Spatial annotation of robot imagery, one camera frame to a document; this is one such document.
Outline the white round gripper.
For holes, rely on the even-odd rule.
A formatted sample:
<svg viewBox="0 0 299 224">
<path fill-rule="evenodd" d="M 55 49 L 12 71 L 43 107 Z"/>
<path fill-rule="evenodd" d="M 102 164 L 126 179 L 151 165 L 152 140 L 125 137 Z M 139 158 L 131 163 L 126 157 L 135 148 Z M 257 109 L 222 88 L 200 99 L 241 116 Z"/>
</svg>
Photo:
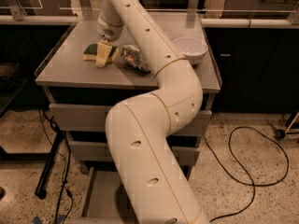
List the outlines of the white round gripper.
<svg viewBox="0 0 299 224">
<path fill-rule="evenodd" d="M 120 18 L 117 19 L 103 19 L 99 17 L 97 20 L 97 33 L 99 36 L 111 42 L 118 40 L 121 37 L 123 30 L 123 23 Z M 99 42 L 97 44 L 96 66 L 104 67 L 112 51 L 112 46 L 106 42 Z"/>
</svg>

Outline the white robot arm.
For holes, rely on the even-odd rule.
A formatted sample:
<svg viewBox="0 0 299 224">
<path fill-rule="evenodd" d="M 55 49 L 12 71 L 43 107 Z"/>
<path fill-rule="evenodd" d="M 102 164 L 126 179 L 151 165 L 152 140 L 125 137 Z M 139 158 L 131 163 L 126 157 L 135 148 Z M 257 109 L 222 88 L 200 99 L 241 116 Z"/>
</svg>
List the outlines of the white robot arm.
<svg viewBox="0 0 299 224">
<path fill-rule="evenodd" d="M 140 48 L 158 89 L 114 105 L 106 135 L 139 224 L 210 224 L 166 137 L 197 115 L 203 89 L 192 66 L 138 0 L 107 0 Z"/>
</svg>

